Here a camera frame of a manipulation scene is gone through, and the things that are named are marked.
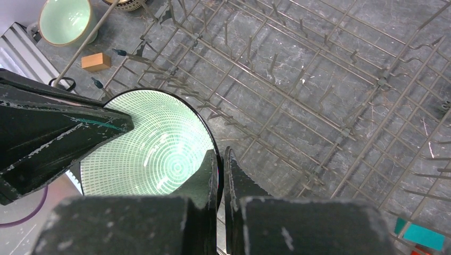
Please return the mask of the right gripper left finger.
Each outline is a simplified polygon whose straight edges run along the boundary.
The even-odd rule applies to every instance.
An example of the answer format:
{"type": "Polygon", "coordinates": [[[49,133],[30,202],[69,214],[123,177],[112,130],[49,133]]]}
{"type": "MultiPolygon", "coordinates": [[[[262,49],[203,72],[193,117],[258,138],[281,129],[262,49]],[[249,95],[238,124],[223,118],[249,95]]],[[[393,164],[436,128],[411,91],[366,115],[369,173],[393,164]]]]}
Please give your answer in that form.
{"type": "Polygon", "coordinates": [[[164,196],[78,196],[48,215],[33,254],[216,254],[218,161],[164,196]]]}

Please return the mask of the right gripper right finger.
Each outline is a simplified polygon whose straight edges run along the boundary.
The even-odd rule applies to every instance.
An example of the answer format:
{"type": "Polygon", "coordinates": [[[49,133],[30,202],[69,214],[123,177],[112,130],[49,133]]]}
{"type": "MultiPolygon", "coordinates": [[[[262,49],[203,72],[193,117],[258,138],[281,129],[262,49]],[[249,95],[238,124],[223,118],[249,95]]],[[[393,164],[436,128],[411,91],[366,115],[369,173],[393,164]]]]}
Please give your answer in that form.
{"type": "Polygon", "coordinates": [[[273,197],[224,151],[228,254],[394,254],[379,211],[363,200],[273,197]]]}

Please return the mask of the light green ribbed bowl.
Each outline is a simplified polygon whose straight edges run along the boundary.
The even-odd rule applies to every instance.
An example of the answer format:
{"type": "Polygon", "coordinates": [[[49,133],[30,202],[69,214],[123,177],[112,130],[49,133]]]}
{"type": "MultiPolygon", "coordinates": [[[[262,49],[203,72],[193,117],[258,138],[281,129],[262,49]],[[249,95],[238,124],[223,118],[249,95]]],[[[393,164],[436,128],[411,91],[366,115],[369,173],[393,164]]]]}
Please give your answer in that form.
{"type": "Polygon", "coordinates": [[[219,160],[213,134],[181,97],[134,89],[105,107],[128,114],[133,130],[95,149],[80,162],[85,196],[189,196],[200,208],[218,204],[219,167],[203,170],[205,155],[219,160]]]}

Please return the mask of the dark brown banded bowl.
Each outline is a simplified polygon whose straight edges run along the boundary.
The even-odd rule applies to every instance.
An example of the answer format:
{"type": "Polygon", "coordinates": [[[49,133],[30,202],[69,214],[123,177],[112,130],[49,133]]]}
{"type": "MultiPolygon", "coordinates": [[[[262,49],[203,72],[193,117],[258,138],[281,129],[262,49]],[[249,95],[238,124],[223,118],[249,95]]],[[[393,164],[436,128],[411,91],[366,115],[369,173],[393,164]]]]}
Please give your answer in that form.
{"type": "Polygon", "coordinates": [[[146,3],[146,0],[139,1],[139,0],[120,0],[115,6],[115,9],[124,11],[124,12],[131,12],[135,11],[142,7],[142,3],[146,3]]]}

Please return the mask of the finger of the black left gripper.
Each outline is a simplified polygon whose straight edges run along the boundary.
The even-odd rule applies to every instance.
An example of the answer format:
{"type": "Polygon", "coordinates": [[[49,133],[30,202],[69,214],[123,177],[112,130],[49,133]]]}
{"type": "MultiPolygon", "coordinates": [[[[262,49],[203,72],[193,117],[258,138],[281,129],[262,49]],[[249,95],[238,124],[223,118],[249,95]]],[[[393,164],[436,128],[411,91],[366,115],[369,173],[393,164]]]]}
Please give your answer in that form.
{"type": "Polygon", "coordinates": [[[1,204],[38,191],[133,128],[130,115],[100,101],[1,69],[1,204]]]}

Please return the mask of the grey wire dish rack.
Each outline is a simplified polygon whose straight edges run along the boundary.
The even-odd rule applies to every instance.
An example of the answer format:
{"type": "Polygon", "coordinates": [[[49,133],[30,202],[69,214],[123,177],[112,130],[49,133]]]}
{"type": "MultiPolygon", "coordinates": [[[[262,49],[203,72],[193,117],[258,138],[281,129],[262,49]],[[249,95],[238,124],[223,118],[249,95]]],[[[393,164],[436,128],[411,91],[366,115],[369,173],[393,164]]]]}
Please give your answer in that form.
{"type": "Polygon", "coordinates": [[[450,1],[92,4],[94,43],[44,47],[77,93],[174,92],[267,192],[367,200],[405,223],[398,254],[422,246],[401,238],[410,224],[450,254],[450,1]],[[97,53],[111,67],[82,69],[97,53]]]}

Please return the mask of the pale green bowl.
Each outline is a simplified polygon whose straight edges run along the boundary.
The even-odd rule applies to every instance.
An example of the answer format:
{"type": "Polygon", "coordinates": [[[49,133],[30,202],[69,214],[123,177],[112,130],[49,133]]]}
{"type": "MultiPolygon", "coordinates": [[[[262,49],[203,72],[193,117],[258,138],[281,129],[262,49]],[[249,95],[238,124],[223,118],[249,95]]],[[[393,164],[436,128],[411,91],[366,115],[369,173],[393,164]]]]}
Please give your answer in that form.
{"type": "Polygon", "coordinates": [[[41,9],[38,28],[53,46],[79,47],[97,24],[89,0],[48,0],[41,9]]]}

